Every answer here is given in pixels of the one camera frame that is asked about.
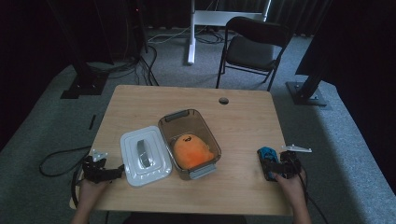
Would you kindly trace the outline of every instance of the white container lid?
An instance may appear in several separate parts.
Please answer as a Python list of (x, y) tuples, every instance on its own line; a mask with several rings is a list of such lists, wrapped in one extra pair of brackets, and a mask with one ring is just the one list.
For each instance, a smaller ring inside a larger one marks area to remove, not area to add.
[(172, 163), (158, 127), (123, 134), (120, 147), (130, 185), (140, 187), (171, 174)]

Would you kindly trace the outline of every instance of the gray carpet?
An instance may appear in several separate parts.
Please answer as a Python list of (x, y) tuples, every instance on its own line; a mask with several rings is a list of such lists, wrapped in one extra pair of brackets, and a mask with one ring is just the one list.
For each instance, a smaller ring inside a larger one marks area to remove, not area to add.
[[(308, 172), (309, 194), (329, 223), (396, 223), (395, 195), (336, 88), (325, 82), (318, 87), (331, 106), (329, 110), (295, 105), (290, 97), (285, 82), (306, 79), (294, 73), (310, 40), (299, 36), (291, 40), (271, 89), (287, 145), (313, 149), (313, 153), (299, 154)], [(173, 38), (151, 46), (158, 52), (153, 74), (160, 85), (215, 87), (222, 45), (197, 42), (192, 66), (186, 65), (187, 39)], [(152, 49), (142, 55), (148, 63), (154, 57)], [(93, 65), (108, 67), (101, 63)], [(266, 90), (267, 84), (261, 84), (262, 77), (228, 71), (221, 78), (221, 88)], [(45, 177), (38, 172), (39, 163), (51, 152), (89, 146), (114, 88), (119, 84), (145, 85), (146, 73), (141, 63), (135, 70), (113, 73), (102, 95), (80, 96), (75, 100), (60, 99), (76, 75), (72, 66), (66, 67), (52, 80), (0, 154), (0, 223), (69, 222), (74, 213), (68, 205), (73, 172)], [(92, 125), (93, 115), (96, 120)], [(81, 155), (80, 152), (54, 158), (44, 168), (52, 172), (62, 171)], [(324, 223), (312, 203), (309, 210), (314, 223)], [(94, 212), (91, 223), (105, 223), (105, 215), (103, 211)], [(120, 224), (127, 216), (126, 212), (111, 212), (108, 223)], [(290, 217), (247, 216), (247, 221), (249, 224), (291, 223)]]

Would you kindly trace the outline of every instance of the small round object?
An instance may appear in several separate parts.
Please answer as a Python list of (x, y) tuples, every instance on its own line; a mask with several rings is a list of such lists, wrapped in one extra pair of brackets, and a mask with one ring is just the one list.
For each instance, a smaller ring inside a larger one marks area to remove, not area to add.
[(229, 102), (230, 102), (230, 101), (229, 101), (227, 98), (225, 98), (225, 97), (219, 98), (219, 103), (220, 103), (221, 105), (227, 105)]

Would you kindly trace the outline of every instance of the wooden table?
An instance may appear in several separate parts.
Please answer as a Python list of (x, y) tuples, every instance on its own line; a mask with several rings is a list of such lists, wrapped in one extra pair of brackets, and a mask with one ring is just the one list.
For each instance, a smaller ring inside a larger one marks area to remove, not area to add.
[[(227, 105), (219, 103), (226, 97)], [(284, 146), (272, 96), (267, 91), (118, 86), (92, 148), (108, 152), (106, 168), (122, 164), (124, 133), (158, 125), (164, 115), (193, 108), (221, 148), (217, 171), (196, 180), (172, 174), (141, 188), (126, 176), (115, 180), (96, 209), (240, 215), (291, 215), (279, 185), (264, 179), (257, 150)]]

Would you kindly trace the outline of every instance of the chair leg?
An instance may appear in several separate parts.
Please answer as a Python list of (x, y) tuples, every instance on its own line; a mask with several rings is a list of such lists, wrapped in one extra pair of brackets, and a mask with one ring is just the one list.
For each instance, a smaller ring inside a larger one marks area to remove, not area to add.
[(276, 75), (277, 66), (278, 66), (278, 64), (277, 64), (276, 67), (274, 68), (274, 72), (273, 72), (273, 74), (272, 74), (272, 76), (271, 76), (270, 83), (268, 84), (267, 91), (270, 91), (270, 90), (271, 90), (271, 86), (272, 86), (272, 83), (274, 82), (274, 78), (275, 78), (275, 75)]
[(219, 88), (219, 84), (220, 84), (220, 76), (221, 74), (224, 74), (225, 72), (225, 50), (223, 50), (223, 52), (221, 53), (221, 60), (220, 60), (220, 66), (219, 66), (219, 73), (218, 73), (218, 81), (216, 82), (216, 89)]
[(267, 75), (265, 76), (265, 79), (262, 81), (262, 83), (265, 83), (265, 82), (268, 80), (268, 77), (271, 76), (271, 74), (272, 74), (273, 71), (274, 71), (274, 70), (271, 70), (269, 73), (267, 73)]
[(219, 88), (219, 84), (220, 84), (221, 68), (222, 68), (222, 60), (220, 62), (220, 67), (219, 67), (219, 72), (218, 72), (218, 81), (216, 82), (216, 89)]

